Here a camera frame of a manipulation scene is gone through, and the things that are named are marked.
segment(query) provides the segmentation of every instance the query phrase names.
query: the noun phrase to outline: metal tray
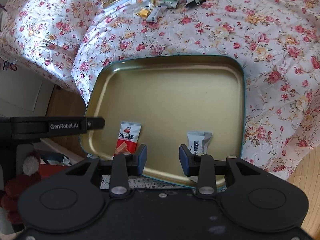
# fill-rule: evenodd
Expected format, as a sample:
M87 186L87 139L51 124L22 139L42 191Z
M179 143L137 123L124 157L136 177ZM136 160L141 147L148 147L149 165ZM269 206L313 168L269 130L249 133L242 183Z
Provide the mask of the metal tray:
M208 154L216 160L241 155L244 75L225 56L164 56L118 61L99 74L86 116L102 116L103 130L80 136L83 150L111 159L121 121L142 124L138 139L148 147L143 174L194 186L183 175L179 145L187 131L212 131ZM224 185L217 176L217 186Z

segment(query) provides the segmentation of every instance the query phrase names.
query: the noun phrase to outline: patterned fabric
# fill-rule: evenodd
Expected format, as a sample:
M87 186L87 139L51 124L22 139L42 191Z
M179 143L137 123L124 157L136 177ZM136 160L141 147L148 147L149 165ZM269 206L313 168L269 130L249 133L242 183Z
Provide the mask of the patterned fabric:
M180 4L157 23L135 15L137 1L95 18L72 76L86 103L99 72L117 60L212 54L235 58L246 74L243 158L287 179L320 139L319 0L211 0Z
M0 33L0 55L59 86L77 91L72 64L100 0L10 0Z

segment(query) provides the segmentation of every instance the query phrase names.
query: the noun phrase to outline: tray rim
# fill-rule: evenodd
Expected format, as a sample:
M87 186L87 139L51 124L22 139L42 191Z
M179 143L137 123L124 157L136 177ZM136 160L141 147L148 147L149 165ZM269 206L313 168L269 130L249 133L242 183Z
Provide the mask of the tray rim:
M97 80L96 80L96 82L94 84L94 87L92 89L92 94L93 94L95 88L97 87L97 81L102 76L102 73L107 71L108 69L112 68L114 65L127 63L127 62L134 61L134 60L152 60L152 59L159 58L159 57L161 57L161 58L163 58L163 57L166 57L166 58L169 58L169 57L175 57L175 58L177 58L177 57L183 57L183 58L192 57L192 58L196 58L196 57L200 57L200 56L201 57L207 57L207 58L219 59L219 61L222 61L222 60L229 61L229 63L225 63L225 64L226 65L232 65L232 66L236 67L237 70L239 70L241 75L242 75L242 78L243 78L243 82L242 82L242 85L243 85L243 97L244 97L244 101L243 101L243 129L242 129L242 143L241 143L240 156L239 156L240 158L242 158L242 155L243 155L242 153L243 153L243 148L244 148L244 143L243 142L244 142L244 132L245 132L245 121L246 121L246 81L245 81L246 75L244 73L244 70L243 70L242 66L239 64L239 62L236 61L232 57L229 57L229 56L226 56L226 55L214 55L214 54L206 54L206 55L203 55L203 54L187 54L187 55L165 55L165 56L154 56L154 57L141 57L141 58L125 59L125 60L121 60L121 61L114 61L114 62L111 62L110 64L108 64L107 66L105 66L100 71L100 73L98 74ZM89 99L89 102L88 102L88 105L87 105L87 108L86 108L84 116L87 116L87 110L88 110L88 108L89 108L91 103L92 103L92 97L90 96L90 99ZM79 136L80 146L81 146L82 150L87 154L91 154L91 153L87 152L84 149L82 141L84 140L85 137L89 136L89 134L92 133L92 132L93 131L89 131L88 133L81 134ZM154 177L147 176L147 175L144 175L144 174L142 174L141 176L142 177L146 177L146 178L156 179L156 180L159 180L159 181L167 182L167 183L178 185L178 186L196 188L196 183L195 182L194 182L194 186L190 186L190 185L179 184L177 182L167 181L167 180L164 180L164 179L154 178ZM218 187L218 190L221 191L221 190L224 190L225 188L226 188L226 186L223 185L223 186Z

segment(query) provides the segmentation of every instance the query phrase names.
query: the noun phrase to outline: metal pin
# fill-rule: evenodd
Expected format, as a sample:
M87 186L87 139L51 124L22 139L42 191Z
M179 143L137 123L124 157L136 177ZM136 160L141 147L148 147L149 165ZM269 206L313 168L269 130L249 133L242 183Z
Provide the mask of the metal pin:
M159 197L160 197L160 198L165 198L165 197L167 197L167 194L166 194L166 193L160 193L160 194L159 194Z
M111 192L115 195L122 195L127 192L127 189L123 186L116 186L111 189Z
M199 189L199 193L203 194L203 195L210 195L210 194L214 193L214 189L213 189L213 187L201 187Z

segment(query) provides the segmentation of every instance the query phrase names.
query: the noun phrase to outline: cabinet door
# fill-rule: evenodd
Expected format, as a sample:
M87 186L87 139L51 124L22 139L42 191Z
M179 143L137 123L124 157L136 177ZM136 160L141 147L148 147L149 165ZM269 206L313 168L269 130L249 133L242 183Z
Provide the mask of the cabinet door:
M54 84L40 75L18 67L0 69L0 115L44 116Z

